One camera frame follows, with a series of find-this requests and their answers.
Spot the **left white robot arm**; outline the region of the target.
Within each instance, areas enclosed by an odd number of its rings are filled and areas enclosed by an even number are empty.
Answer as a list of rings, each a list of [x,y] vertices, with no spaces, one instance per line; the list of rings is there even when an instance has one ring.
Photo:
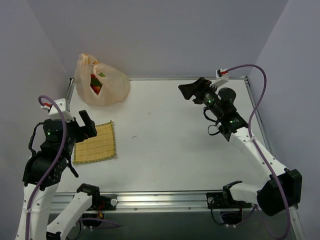
[[[32,152],[22,178],[24,197],[18,240],[65,240],[85,211],[100,206],[99,187],[83,183],[67,207],[53,222],[48,222],[64,170],[69,168],[75,177],[79,176],[71,164],[75,144],[97,136],[87,111],[81,110],[79,115],[84,126],[79,126],[75,118],[70,122],[46,119],[41,123],[45,141],[38,152]]]

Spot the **translucent banana-print plastic bag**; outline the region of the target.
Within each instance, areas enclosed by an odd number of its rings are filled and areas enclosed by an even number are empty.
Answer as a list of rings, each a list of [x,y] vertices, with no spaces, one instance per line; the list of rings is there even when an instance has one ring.
[[[91,74],[103,84],[99,95],[92,90]],[[123,72],[101,63],[94,56],[81,53],[75,72],[75,87],[80,98],[89,105],[109,106],[126,100],[130,91],[130,78]]]

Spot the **red fake berry bunch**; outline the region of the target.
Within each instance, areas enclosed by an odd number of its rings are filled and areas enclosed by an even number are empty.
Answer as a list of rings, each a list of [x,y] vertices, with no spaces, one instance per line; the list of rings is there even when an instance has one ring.
[[[90,87],[95,92],[96,95],[100,94],[103,84],[99,81],[99,79],[94,75],[90,75]]]

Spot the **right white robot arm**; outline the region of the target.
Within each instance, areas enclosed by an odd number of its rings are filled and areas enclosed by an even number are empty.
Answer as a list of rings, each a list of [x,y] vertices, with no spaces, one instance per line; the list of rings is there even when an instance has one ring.
[[[222,87],[224,83],[222,79],[211,82],[201,77],[193,83],[178,86],[186,100],[192,100],[197,105],[203,104],[205,111],[214,114],[218,133],[244,155],[263,183],[263,186],[247,184],[241,180],[229,183],[222,188],[223,203],[230,207],[238,202],[258,205],[268,216],[299,204],[301,173],[280,163],[249,133],[248,123],[234,106],[236,92],[229,87]]]

